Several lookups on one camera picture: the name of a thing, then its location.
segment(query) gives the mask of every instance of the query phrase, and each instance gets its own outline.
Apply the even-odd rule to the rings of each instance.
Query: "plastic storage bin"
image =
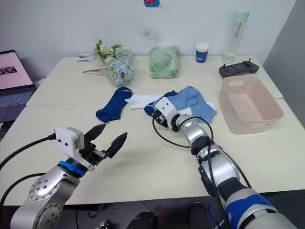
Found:
[[[235,134],[263,132],[284,116],[262,82],[252,76],[224,78],[219,103]]]

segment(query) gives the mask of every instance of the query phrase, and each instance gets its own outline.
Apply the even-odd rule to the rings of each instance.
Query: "laptop screen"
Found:
[[[32,80],[14,50],[0,52],[0,90],[27,87]]]

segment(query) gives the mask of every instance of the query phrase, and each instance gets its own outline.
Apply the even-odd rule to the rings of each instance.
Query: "light blue cloth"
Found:
[[[177,111],[190,107],[194,116],[199,116],[208,123],[211,123],[213,117],[217,114],[217,112],[205,102],[201,93],[191,86],[186,87],[177,95],[169,96],[167,98],[175,106]],[[153,103],[154,110],[156,110],[155,106],[158,102],[159,100]]]

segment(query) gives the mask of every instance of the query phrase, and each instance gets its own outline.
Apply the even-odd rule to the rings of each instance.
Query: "green tissue pack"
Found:
[[[149,51],[151,78],[175,78],[178,76],[178,68],[178,47],[154,47]]]

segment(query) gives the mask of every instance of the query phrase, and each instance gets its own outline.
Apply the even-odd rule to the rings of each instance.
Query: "flower bouquet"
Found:
[[[106,46],[99,39],[96,44],[96,51],[105,64],[104,69],[94,69],[84,71],[83,73],[108,73],[111,83],[117,87],[122,87],[132,80],[132,68],[129,61],[132,57],[132,51],[120,44]]]

